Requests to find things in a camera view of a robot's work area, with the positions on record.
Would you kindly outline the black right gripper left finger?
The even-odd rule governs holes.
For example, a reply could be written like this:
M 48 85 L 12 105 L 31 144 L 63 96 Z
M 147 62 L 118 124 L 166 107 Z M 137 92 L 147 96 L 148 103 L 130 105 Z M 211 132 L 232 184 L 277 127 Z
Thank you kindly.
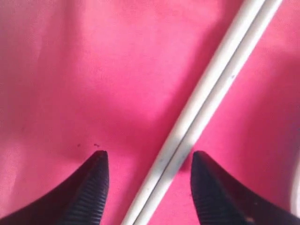
M 2 225 L 98 225 L 109 189 L 108 154 L 95 151 L 73 174 L 29 205 L 1 218 Z

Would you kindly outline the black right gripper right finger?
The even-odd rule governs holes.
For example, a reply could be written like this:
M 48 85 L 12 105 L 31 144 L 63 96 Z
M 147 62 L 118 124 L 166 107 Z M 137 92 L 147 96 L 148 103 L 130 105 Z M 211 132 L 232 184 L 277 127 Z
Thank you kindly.
M 204 151 L 193 153 L 190 186 L 202 225 L 298 225 L 300 219 L 244 186 Z

